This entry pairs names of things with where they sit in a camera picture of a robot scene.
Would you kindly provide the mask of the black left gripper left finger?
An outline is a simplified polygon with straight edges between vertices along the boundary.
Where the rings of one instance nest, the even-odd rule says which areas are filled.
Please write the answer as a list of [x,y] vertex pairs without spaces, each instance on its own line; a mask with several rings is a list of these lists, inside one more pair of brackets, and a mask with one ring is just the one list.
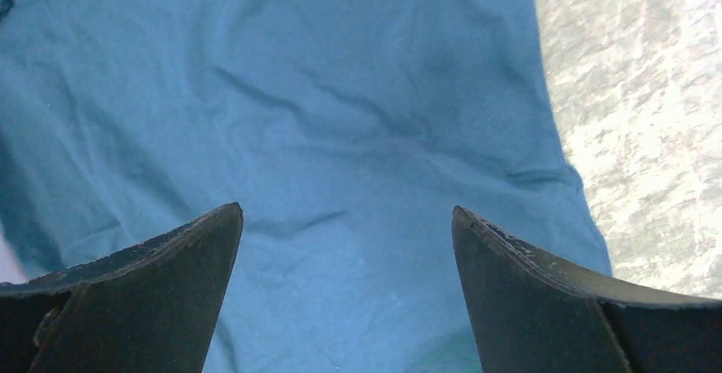
[[4,372],[199,372],[243,211],[224,204],[109,256],[1,286]]

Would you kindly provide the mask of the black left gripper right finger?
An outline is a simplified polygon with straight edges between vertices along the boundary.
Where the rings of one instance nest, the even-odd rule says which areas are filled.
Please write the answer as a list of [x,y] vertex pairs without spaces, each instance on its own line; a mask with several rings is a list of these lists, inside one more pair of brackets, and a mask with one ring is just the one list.
[[721,303],[605,276],[471,210],[452,239],[486,372],[721,370]]

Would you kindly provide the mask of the blue t-shirt garment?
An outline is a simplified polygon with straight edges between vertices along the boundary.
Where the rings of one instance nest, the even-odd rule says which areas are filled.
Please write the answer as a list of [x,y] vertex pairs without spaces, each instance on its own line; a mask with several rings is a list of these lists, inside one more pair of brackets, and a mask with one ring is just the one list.
[[208,372],[476,372],[460,205],[610,272],[534,0],[13,0],[1,218],[36,277],[238,202]]

